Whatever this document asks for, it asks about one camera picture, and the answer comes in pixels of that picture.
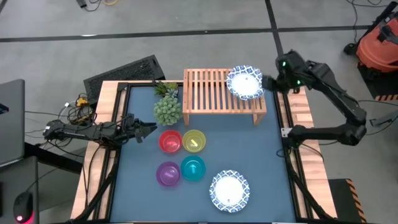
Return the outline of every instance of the purple bowl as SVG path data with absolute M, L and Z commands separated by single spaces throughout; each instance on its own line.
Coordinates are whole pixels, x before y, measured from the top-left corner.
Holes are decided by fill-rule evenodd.
M 174 162 L 164 162 L 156 170 L 156 180 L 164 187 L 173 187 L 180 180 L 180 168 Z

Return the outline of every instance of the blue tabletop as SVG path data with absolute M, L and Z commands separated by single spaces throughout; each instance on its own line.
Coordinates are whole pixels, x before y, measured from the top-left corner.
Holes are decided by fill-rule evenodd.
M 251 115 L 191 115 L 190 125 L 183 119 L 173 126 L 161 126 L 143 143 L 131 139 L 122 147 L 116 181 L 112 222 L 294 222 L 293 203 L 284 159 L 276 156 L 282 148 L 272 93 L 266 92 L 267 114 L 260 125 L 253 125 Z M 179 93 L 182 100 L 182 89 Z M 133 87 L 128 113 L 145 122 L 156 122 L 153 115 L 152 87 Z M 175 154 L 159 148 L 159 136 L 174 129 L 183 136 L 199 129 L 206 136 L 206 147 L 194 154 L 206 164 L 199 182 L 181 179 L 171 189 L 156 181 L 156 169 L 166 161 L 181 164 L 190 155 L 183 147 Z M 236 170 L 249 182 L 250 199 L 240 212 L 230 214 L 218 210 L 211 202 L 209 187 L 222 170 Z

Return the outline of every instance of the computer mouse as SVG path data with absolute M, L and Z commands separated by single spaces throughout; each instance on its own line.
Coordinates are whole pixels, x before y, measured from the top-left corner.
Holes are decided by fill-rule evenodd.
M 14 218 L 18 223 L 25 223 L 33 215 L 33 196 L 29 192 L 19 194 L 14 201 Z

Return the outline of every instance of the yellow bowl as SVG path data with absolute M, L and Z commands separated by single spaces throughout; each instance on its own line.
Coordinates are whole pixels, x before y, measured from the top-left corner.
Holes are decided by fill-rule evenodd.
M 184 134 L 182 145 L 188 152 L 199 152 L 206 145 L 206 137 L 199 130 L 190 130 Z

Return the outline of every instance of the red bowl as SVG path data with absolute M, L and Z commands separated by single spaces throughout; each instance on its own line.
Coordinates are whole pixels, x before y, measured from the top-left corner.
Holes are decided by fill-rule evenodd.
M 167 130 L 160 135 L 159 146 L 167 153 L 177 152 L 181 148 L 182 138 L 178 131 Z

